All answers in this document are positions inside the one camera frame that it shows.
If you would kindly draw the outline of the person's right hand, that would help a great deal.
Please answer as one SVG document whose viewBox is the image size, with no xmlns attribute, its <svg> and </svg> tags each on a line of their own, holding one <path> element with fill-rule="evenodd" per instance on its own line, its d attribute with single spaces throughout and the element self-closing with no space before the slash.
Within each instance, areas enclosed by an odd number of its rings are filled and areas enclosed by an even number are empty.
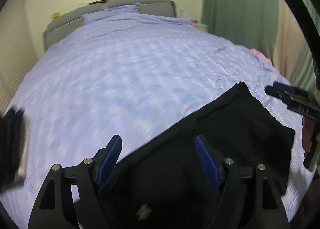
<svg viewBox="0 0 320 229">
<path fill-rule="evenodd" d="M 303 117 L 302 125 L 302 147 L 306 152 L 309 152 L 312 146 L 312 136 L 316 123 L 307 117 Z"/>
</svg>

